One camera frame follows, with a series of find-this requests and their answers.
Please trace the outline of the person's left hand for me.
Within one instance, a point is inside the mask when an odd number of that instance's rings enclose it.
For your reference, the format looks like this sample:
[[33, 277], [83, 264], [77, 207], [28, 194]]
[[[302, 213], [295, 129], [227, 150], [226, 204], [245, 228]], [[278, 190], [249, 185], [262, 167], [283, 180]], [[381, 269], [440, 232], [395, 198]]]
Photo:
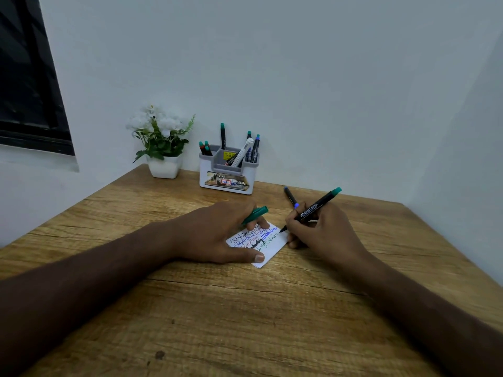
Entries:
[[256, 209], [256, 203], [217, 202], [163, 223], [169, 254], [173, 259], [222, 262], [226, 240]]

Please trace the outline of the person's right hand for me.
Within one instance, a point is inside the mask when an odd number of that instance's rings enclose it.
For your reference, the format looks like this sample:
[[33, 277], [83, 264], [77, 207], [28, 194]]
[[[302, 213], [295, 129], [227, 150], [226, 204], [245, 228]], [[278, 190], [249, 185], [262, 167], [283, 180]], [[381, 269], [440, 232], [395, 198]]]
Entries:
[[[301, 203], [302, 212], [307, 204]], [[328, 202], [317, 214], [315, 245], [309, 247], [320, 258], [340, 270], [363, 269], [373, 260], [361, 243], [346, 214], [334, 202]]]

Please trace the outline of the white card with handwriting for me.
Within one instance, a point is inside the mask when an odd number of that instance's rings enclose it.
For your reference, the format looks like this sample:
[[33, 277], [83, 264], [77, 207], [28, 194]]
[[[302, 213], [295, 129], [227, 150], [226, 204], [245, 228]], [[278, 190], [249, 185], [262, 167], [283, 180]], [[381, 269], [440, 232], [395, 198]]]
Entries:
[[274, 224], [269, 223], [267, 229], [256, 224], [253, 230], [243, 229], [229, 237], [226, 243], [230, 247], [253, 248], [264, 255], [262, 263], [253, 263], [256, 268], [262, 268], [272, 259], [287, 243], [288, 231], [281, 232]]

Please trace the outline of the black pen with green end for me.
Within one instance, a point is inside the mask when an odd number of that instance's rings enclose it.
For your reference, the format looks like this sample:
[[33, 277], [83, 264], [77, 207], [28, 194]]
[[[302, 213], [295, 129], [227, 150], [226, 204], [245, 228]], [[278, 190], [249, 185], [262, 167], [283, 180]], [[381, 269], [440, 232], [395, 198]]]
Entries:
[[310, 207], [305, 209], [301, 214], [298, 214], [295, 217], [295, 220], [302, 224], [305, 224], [309, 221], [313, 221], [313, 218], [318, 214], [318, 211], [328, 202], [330, 202], [333, 198], [335, 198], [341, 191], [342, 191], [341, 187], [337, 187], [336, 189], [329, 191], [326, 195], [324, 195], [315, 203], [313, 203]]

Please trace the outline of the person's left forearm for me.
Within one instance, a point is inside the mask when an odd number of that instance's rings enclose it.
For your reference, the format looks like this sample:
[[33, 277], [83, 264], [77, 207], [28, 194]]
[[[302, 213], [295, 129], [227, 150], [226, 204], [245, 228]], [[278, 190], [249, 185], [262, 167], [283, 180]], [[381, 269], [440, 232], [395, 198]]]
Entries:
[[173, 253], [173, 234], [173, 223], [151, 223], [0, 280], [0, 377], [24, 372], [164, 265]]

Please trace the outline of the person's right forearm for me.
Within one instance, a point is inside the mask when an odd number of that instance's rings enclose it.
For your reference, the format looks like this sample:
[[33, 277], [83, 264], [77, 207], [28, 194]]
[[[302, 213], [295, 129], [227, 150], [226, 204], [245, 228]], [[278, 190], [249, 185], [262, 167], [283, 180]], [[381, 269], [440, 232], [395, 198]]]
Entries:
[[346, 272], [452, 375], [503, 377], [503, 334], [366, 253]]

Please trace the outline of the white and grey pen holder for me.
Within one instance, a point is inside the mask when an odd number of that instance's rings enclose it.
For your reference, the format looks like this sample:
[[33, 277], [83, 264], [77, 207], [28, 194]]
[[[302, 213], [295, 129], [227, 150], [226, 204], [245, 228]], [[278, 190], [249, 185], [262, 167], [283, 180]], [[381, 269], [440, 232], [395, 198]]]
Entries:
[[241, 167], [225, 165], [224, 153], [237, 153], [240, 148], [210, 145], [211, 156], [199, 153], [199, 186], [202, 188], [251, 195], [254, 190], [255, 175], [261, 156], [256, 163], [242, 162]]

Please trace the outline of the white marker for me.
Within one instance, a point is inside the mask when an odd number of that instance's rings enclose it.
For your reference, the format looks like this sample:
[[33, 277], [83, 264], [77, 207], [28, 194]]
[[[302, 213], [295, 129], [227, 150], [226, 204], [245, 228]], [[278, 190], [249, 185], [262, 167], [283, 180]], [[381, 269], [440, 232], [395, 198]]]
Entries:
[[227, 161], [227, 164], [229, 166], [233, 166], [233, 167], [239, 167], [241, 164], [242, 164], [242, 161], [245, 157], [245, 154], [248, 150], [248, 146], [252, 143], [252, 140], [253, 140], [253, 144], [254, 144], [254, 139], [253, 138], [250, 138], [248, 139], [248, 141], [246, 141], [244, 147], [237, 153], [233, 156], [233, 158], [230, 158], [228, 161]]

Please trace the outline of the white flower pot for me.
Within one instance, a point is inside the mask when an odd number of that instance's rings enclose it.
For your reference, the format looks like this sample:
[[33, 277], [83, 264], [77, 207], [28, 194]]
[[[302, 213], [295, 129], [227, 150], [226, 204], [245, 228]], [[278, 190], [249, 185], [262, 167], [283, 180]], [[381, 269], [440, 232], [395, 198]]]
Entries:
[[147, 157], [147, 164], [154, 178], [175, 179], [183, 162], [183, 156], [158, 158]]

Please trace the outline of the white artificial flowers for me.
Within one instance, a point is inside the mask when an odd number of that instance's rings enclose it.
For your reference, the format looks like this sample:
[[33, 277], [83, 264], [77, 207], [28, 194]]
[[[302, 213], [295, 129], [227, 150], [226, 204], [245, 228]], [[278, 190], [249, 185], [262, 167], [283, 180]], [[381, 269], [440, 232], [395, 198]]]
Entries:
[[143, 148], [136, 152], [134, 162], [143, 156], [164, 160], [180, 156], [189, 143], [196, 115], [189, 118], [166, 112], [162, 107], [148, 105], [131, 119], [126, 128]]

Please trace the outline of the dark window with black frame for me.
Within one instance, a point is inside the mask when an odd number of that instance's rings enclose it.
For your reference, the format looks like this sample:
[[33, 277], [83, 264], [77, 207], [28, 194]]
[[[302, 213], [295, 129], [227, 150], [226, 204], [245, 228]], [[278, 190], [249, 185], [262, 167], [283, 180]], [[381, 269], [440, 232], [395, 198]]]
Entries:
[[0, 145], [75, 155], [39, 0], [0, 0]]

